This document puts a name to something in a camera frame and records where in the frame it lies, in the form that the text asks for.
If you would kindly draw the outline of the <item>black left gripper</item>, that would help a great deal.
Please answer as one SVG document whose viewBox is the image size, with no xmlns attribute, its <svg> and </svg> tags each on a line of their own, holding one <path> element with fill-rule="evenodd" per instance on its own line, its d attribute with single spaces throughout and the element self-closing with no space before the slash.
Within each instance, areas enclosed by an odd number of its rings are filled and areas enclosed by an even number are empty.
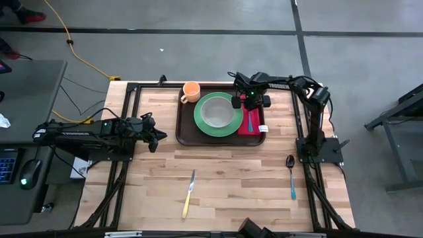
<svg viewBox="0 0 423 238">
<path fill-rule="evenodd" d="M 161 130 L 155 129 L 155 121 L 152 114 L 143 114 L 139 118 L 127 118 L 130 135 L 149 142 L 148 148 L 151 153 L 156 152 L 160 140 L 165 139 L 167 134 Z"/>
</svg>

